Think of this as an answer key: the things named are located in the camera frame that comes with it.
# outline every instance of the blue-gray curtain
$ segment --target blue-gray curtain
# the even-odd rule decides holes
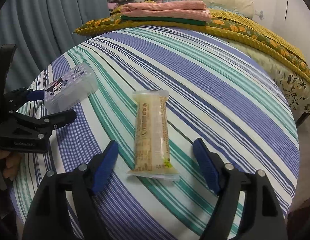
[[[7,0],[0,10],[0,44],[18,48],[5,91],[27,87],[55,58],[86,40],[72,32],[109,16],[107,0]]]

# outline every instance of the plastic box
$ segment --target plastic box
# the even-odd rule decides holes
[[[95,73],[81,63],[45,87],[45,108],[50,114],[68,110],[97,90]]]

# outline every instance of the transparent packaging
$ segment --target transparent packaging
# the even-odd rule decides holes
[[[68,110],[97,90],[94,71],[81,63],[45,87],[45,108],[50,114]]]
[[[135,168],[129,174],[136,176],[179,180],[178,171],[170,163],[166,117],[167,90],[137,91],[135,134]]]

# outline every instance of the human hand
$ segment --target human hand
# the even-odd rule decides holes
[[[22,158],[22,155],[17,152],[7,152],[0,150],[0,159],[6,158],[6,168],[3,171],[3,176],[11,181],[16,177],[19,164]]]

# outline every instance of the table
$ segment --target table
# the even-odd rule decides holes
[[[202,137],[209,150],[237,169],[265,170],[285,215],[299,168],[297,131],[274,82],[251,58],[215,37],[179,28],[144,26],[105,33],[58,57],[32,83],[43,89],[81,62],[97,75],[99,90],[74,106],[77,119],[53,131],[47,154],[25,154],[11,197],[25,221],[47,170],[72,171],[119,143],[120,156],[106,188],[94,197],[114,239],[199,239],[216,204],[192,153]],[[137,106],[132,92],[165,89],[171,163],[179,182],[128,176],[134,167]],[[19,112],[39,118],[43,102]],[[81,236],[70,192],[74,232]],[[244,194],[230,232],[236,234]]]

